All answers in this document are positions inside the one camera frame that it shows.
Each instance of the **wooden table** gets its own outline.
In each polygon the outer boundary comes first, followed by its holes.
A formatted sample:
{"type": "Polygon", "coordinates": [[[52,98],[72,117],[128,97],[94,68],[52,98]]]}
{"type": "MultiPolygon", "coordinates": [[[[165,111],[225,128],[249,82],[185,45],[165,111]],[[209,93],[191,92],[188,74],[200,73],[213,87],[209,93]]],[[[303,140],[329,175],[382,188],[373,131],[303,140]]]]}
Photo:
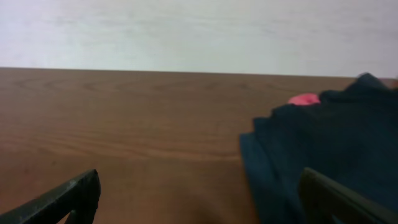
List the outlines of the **wooden table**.
{"type": "Polygon", "coordinates": [[[97,169],[95,223],[257,223],[251,120],[350,78],[0,69],[0,212],[97,169]]]}

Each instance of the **black object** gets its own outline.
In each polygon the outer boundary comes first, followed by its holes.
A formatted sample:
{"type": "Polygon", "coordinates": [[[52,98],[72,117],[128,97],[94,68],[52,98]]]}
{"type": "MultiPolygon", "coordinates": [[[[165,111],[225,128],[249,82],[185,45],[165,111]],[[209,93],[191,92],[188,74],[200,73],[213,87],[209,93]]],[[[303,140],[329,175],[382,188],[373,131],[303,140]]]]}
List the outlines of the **black object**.
{"type": "Polygon", "coordinates": [[[93,223],[101,186],[96,170],[89,170],[64,184],[0,216],[0,223],[65,224],[93,223]]]}
{"type": "Polygon", "coordinates": [[[305,167],[397,213],[398,91],[367,73],[320,101],[276,108],[240,137],[261,223],[305,223],[297,193],[305,167]]]}
{"type": "Polygon", "coordinates": [[[301,175],[298,194],[308,224],[332,224],[333,217],[344,223],[398,223],[398,214],[310,168],[301,175]]]}

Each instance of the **cloth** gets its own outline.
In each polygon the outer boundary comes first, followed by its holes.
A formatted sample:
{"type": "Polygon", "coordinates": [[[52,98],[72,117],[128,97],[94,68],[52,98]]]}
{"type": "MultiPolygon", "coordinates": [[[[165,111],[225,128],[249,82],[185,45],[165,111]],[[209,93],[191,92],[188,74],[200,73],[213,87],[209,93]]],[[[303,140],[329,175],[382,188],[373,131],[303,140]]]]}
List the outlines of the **cloth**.
{"type": "Polygon", "coordinates": [[[365,74],[319,98],[276,108],[240,136],[261,223],[305,223],[297,193],[304,167],[398,212],[398,92],[365,74]]]}
{"type": "Polygon", "coordinates": [[[306,93],[291,97],[291,99],[287,103],[294,105],[312,105],[320,102],[321,101],[319,100],[318,95],[313,93],[306,93]]]}

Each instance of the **pink object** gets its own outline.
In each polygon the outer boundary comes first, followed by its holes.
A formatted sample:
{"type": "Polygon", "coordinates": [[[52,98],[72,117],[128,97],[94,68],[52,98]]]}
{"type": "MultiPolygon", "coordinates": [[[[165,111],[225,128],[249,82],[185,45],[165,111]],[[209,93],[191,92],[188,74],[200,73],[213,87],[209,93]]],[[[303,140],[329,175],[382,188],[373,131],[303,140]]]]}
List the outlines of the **pink object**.
{"type": "Polygon", "coordinates": [[[320,103],[318,95],[313,93],[305,93],[298,96],[292,97],[288,103],[294,105],[312,105],[315,103],[320,103]]]}

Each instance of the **white wall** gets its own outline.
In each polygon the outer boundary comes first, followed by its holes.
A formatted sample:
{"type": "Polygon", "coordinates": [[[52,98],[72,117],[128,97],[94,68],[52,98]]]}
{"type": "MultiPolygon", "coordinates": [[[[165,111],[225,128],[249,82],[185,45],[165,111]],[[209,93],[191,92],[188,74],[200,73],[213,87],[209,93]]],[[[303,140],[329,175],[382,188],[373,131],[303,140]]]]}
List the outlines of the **white wall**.
{"type": "Polygon", "coordinates": [[[397,0],[0,0],[0,66],[398,75],[397,0]]]}

